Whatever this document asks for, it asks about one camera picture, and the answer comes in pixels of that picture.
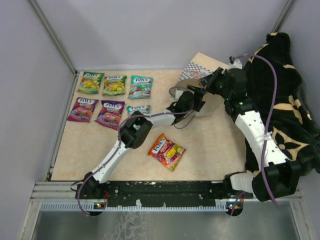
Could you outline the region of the teal snack packet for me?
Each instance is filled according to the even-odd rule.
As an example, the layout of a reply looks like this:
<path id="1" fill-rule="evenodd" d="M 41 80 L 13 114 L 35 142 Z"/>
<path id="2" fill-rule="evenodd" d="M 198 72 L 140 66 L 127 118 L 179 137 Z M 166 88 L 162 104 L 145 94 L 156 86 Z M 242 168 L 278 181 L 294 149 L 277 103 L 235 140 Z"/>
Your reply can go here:
<path id="1" fill-rule="evenodd" d="M 138 111 L 140 114 L 148 115 L 151 110 L 150 105 L 140 105 L 140 106 L 131 106 L 129 105 L 127 108 L 127 117 L 130 117 L 133 113 Z"/>
<path id="2" fill-rule="evenodd" d="M 151 96 L 154 79 L 152 77 L 132 75 L 128 99 L 144 99 Z"/>

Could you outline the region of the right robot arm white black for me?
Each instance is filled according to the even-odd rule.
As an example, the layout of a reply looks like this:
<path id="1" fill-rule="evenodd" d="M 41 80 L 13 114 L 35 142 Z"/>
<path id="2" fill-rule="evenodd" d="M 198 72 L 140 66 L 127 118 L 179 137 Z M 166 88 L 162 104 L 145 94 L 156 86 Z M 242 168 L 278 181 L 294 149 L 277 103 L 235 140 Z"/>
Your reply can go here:
<path id="1" fill-rule="evenodd" d="M 223 192 L 235 198 L 241 191 L 254 194 L 261 202 L 293 195 L 301 166 L 280 150 L 267 133 L 260 112 L 247 95 L 246 72 L 239 68 L 217 68 L 200 79 L 201 88 L 224 99 L 226 113 L 241 130 L 258 164 L 259 173 L 237 172 L 225 177 Z"/>

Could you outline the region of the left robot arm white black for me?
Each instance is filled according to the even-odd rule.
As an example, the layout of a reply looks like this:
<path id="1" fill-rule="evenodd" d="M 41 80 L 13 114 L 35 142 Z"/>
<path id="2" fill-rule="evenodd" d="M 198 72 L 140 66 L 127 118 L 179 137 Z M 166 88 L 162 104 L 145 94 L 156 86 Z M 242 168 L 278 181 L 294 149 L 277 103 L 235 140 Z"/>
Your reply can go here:
<path id="1" fill-rule="evenodd" d="M 76 190 L 76 199 L 81 199 L 81 194 L 90 198 L 99 198 L 103 195 L 104 186 L 117 165 L 133 150 L 139 148 L 146 140 L 151 129 L 162 126 L 173 126 L 180 123 L 190 113 L 198 112 L 205 102 L 205 86 L 187 85 L 185 91 L 177 101 L 170 104 L 164 111 L 153 114 L 142 114 L 135 111 L 126 118 L 118 128 L 117 140 L 100 164 L 88 172 L 81 185 Z"/>

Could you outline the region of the purple snack packet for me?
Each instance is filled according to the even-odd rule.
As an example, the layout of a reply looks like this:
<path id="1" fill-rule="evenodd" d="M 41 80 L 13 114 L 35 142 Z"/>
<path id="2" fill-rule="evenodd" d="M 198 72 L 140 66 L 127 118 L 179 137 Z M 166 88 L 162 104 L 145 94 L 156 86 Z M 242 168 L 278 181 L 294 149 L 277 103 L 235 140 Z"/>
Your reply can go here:
<path id="1" fill-rule="evenodd" d="M 89 123 L 98 102 L 98 99 L 78 97 L 66 120 Z"/>
<path id="2" fill-rule="evenodd" d="M 102 100 L 101 104 L 102 107 L 95 122 L 104 127 L 118 130 L 121 116 L 125 107 L 125 102 Z"/>

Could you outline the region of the green snack packet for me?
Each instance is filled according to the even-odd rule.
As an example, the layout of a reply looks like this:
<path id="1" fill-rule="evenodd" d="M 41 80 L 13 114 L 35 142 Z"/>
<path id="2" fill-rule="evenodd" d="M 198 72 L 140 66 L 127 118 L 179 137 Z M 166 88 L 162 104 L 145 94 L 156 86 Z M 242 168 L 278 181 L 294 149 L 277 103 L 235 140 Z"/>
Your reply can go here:
<path id="1" fill-rule="evenodd" d="M 125 94 L 127 76 L 105 76 L 102 96 L 120 96 Z"/>
<path id="2" fill-rule="evenodd" d="M 84 71 L 77 91 L 89 95 L 98 94 L 103 77 L 102 72 Z"/>

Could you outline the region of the orange snack packet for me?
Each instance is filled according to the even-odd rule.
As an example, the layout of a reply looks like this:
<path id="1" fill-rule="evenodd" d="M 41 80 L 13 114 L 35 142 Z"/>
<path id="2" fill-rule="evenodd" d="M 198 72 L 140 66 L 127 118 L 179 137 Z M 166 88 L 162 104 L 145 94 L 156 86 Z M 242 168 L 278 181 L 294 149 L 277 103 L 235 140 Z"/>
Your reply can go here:
<path id="1" fill-rule="evenodd" d="M 186 149 L 169 140 L 163 133 L 156 139 L 148 151 L 148 155 L 162 163 L 171 172 L 179 164 Z"/>

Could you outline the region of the blue checkered paper bag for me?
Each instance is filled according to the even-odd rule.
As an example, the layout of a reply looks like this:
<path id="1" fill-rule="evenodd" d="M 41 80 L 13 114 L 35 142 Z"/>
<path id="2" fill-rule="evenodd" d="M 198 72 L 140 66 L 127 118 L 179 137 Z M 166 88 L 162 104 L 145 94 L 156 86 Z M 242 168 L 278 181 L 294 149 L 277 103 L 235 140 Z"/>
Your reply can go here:
<path id="1" fill-rule="evenodd" d="M 206 93 L 200 79 L 209 76 L 218 68 L 227 67 L 226 63 L 200 52 L 184 67 L 177 83 L 169 89 L 169 94 L 177 100 L 184 92 L 191 92 L 193 108 L 181 122 L 174 124 L 176 129 L 184 129 L 194 119 L 212 117 L 224 112 L 224 99 L 219 95 Z"/>

